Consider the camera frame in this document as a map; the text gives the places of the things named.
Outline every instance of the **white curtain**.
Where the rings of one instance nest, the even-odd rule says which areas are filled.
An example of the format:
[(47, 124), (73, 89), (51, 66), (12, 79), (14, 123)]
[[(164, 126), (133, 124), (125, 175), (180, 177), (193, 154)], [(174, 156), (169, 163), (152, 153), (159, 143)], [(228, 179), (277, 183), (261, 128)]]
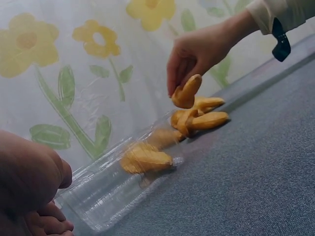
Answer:
[[(251, 0), (2, 0), (0, 125), (50, 145), (73, 170), (172, 109), (173, 39), (223, 21)], [(288, 33), (295, 44), (312, 21)], [(257, 32), (204, 76), (210, 96), (269, 60)]]

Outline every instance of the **white sleeve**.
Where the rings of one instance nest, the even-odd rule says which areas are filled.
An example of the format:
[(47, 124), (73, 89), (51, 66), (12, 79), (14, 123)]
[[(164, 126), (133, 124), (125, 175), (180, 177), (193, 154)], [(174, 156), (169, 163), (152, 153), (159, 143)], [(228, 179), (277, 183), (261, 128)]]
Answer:
[(247, 6), (262, 34), (270, 34), (277, 18), (288, 32), (315, 16), (315, 0), (254, 0)]

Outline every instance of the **fried snack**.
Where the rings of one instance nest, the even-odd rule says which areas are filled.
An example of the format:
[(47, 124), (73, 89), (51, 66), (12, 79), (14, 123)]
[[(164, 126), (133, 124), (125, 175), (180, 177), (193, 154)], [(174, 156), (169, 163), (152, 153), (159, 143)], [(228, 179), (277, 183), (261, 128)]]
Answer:
[(189, 109), (178, 120), (177, 128), (185, 137), (192, 138), (196, 131), (218, 127), (226, 123), (228, 118), (225, 112), (210, 112), (199, 116), (197, 109)]
[(189, 109), (179, 118), (177, 123), (178, 131), (185, 137), (191, 138), (195, 134), (195, 130), (191, 127), (192, 120), (198, 117), (197, 109)]
[(194, 107), (202, 111), (208, 108), (215, 108), (221, 106), (225, 101), (220, 97), (196, 97)]
[(193, 130), (213, 129), (226, 123), (228, 119), (229, 116), (226, 112), (210, 112), (192, 119), (188, 126)]
[(173, 159), (165, 152), (136, 148), (125, 154), (120, 165), (130, 174), (140, 174), (169, 169), (173, 165)]
[(159, 150), (168, 148), (184, 140), (185, 137), (177, 130), (157, 129), (147, 139), (147, 143)]
[(204, 114), (207, 114), (209, 112), (211, 112), (214, 109), (214, 107), (208, 107), (208, 108), (204, 108), (204, 109), (198, 109), (198, 115), (199, 116), (203, 116)]
[(184, 114), (184, 110), (177, 110), (173, 113), (173, 115), (171, 116), (171, 126), (174, 129), (177, 129), (177, 123), (179, 118)]
[(201, 75), (191, 76), (184, 87), (178, 86), (172, 95), (172, 102), (175, 106), (183, 109), (190, 109), (195, 102), (195, 95), (202, 82)]

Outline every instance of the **clear plastic container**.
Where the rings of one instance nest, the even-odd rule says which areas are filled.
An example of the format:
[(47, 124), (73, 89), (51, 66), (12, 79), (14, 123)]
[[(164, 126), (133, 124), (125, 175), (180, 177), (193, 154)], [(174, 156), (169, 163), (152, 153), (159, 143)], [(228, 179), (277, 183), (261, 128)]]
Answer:
[(73, 176), (73, 184), (67, 190), (58, 192), (55, 202), (61, 207), (69, 220), (90, 228), (93, 234), (104, 232), (133, 210), (148, 194), (168, 177), (168, 174), (184, 161), (182, 149), (174, 137), (172, 145), (159, 150), (173, 159), (169, 170), (146, 174), (129, 174), (120, 160), (137, 143), (161, 144), (169, 142), (161, 135), (175, 131), (170, 126), (170, 116), (166, 114), (152, 126), (129, 137), (108, 151), (98, 161), (82, 168)]

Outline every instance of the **blurry hand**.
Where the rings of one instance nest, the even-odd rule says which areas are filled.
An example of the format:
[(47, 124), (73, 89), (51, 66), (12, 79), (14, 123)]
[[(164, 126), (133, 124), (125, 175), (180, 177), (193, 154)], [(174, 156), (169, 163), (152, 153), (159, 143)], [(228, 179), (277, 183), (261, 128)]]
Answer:
[(167, 88), (171, 96), (177, 86), (183, 86), (195, 75), (204, 75), (223, 60), (241, 39), (257, 31), (258, 25), (245, 10), (228, 20), (188, 32), (174, 41), (167, 63)]
[(0, 235), (72, 236), (52, 199), (72, 182), (70, 166), (51, 148), (0, 131)]

